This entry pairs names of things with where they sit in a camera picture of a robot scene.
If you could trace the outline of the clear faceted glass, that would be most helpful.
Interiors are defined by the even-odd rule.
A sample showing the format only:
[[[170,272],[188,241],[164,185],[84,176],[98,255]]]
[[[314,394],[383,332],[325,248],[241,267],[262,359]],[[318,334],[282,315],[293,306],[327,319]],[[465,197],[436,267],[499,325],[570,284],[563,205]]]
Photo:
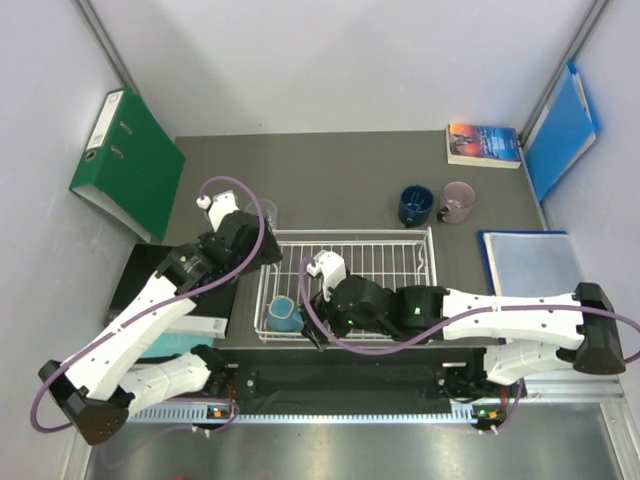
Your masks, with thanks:
[[[266,219],[271,230],[277,229],[277,207],[268,199],[259,199],[257,202],[251,201],[246,207],[245,211],[249,214],[258,214],[258,209],[261,209],[264,218]]]

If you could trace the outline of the light blue mug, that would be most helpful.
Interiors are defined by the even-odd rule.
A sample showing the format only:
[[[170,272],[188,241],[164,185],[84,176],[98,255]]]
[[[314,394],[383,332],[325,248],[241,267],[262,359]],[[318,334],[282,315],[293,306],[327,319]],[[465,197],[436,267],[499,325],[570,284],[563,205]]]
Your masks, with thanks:
[[[267,325],[271,331],[299,333],[303,328],[303,319],[291,298],[276,296],[267,310]]]

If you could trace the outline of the dark blue mug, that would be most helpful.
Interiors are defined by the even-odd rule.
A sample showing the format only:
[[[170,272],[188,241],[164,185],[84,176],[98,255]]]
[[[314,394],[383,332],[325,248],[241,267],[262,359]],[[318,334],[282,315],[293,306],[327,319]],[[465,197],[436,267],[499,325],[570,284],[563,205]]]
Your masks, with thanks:
[[[417,228],[427,223],[435,202],[433,192],[423,185],[407,186],[398,203],[398,219],[405,228]]]

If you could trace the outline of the pink mug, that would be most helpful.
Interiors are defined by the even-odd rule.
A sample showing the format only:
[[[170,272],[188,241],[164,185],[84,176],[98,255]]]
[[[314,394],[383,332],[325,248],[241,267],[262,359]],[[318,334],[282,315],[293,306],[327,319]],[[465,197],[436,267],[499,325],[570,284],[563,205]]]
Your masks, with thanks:
[[[462,223],[475,205],[476,199],[476,191],[469,184],[462,181],[448,183],[441,193],[437,220],[447,224]]]

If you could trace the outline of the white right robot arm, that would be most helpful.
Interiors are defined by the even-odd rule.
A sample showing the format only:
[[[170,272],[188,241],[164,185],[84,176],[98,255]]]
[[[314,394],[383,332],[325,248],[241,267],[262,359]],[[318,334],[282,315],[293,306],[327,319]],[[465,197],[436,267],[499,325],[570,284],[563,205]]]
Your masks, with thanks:
[[[466,372],[481,396],[529,375],[569,368],[617,375],[628,363],[617,328],[623,318],[595,283],[551,297],[508,297],[426,285],[393,291],[349,275],[312,296],[301,275],[298,294],[303,333],[319,350],[334,343],[374,357],[433,341],[499,340]]]

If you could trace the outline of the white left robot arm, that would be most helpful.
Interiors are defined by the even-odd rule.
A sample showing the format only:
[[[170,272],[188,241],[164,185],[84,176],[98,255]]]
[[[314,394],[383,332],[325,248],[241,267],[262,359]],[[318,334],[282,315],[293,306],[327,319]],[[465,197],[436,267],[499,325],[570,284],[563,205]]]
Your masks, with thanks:
[[[45,363],[40,392],[51,395],[90,446],[109,440],[148,407],[187,393],[220,394],[228,365],[211,346],[133,366],[213,290],[281,258],[264,216],[240,210],[223,215],[197,242],[169,249],[133,301],[89,345],[63,362]]]

